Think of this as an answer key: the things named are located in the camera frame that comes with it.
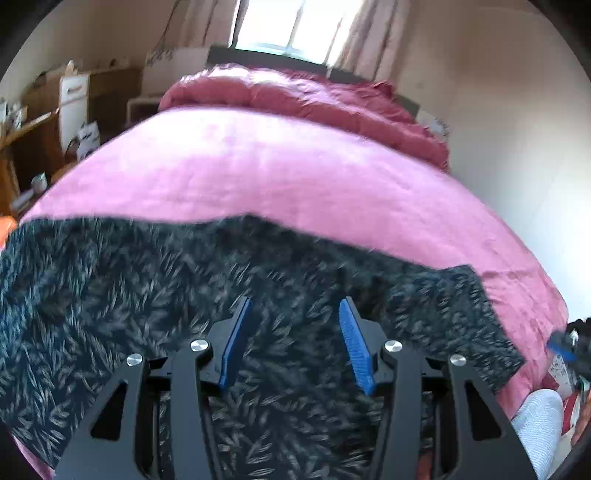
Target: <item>metal bolt head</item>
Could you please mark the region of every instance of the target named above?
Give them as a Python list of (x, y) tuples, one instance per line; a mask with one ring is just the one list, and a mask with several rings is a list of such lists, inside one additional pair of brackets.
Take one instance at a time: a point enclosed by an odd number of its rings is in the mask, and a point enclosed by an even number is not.
[(204, 350), (207, 350), (208, 347), (209, 343), (207, 342), (207, 340), (203, 340), (202, 338), (193, 340), (191, 342), (191, 350), (193, 352), (203, 352)]
[(384, 348), (388, 352), (399, 352), (400, 350), (402, 350), (402, 344), (397, 340), (388, 340), (384, 344)]
[(466, 365), (466, 357), (463, 355), (460, 355), (459, 353), (454, 353), (450, 358), (449, 361), (452, 363), (452, 365), (454, 365), (455, 367), (463, 367), (464, 365)]
[(127, 364), (130, 367), (134, 367), (136, 365), (139, 365), (143, 361), (144, 361), (144, 357), (141, 356), (139, 353), (132, 353), (129, 357), (127, 357)]

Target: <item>orange object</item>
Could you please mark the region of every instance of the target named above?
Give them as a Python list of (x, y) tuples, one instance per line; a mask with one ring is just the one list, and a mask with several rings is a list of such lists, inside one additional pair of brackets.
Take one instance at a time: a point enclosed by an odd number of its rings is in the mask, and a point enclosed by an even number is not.
[(0, 249), (4, 248), (8, 234), (18, 226), (12, 217), (0, 217)]

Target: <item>window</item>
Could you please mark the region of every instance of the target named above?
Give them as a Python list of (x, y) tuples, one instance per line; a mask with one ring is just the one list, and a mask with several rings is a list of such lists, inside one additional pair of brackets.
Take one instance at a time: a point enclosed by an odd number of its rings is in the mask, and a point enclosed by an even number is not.
[(333, 65), (363, 0), (249, 0), (237, 48)]

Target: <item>red duvet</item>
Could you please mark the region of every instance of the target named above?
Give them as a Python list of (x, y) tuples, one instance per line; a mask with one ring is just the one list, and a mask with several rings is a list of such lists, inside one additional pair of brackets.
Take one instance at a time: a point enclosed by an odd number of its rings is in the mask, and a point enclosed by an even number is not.
[(198, 103), (305, 118), (363, 135), (447, 172), (446, 145), (391, 97), (392, 89), (383, 83), (345, 85), (302, 72), (230, 64), (182, 78), (164, 95), (160, 110)]

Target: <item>white cabinet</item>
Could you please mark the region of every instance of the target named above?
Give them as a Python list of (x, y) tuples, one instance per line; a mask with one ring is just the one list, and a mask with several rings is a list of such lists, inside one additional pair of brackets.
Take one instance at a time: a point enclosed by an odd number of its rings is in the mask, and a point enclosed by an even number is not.
[(89, 75), (60, 80), (60, 143), (65, 153), (82, 125), (88, 123)]

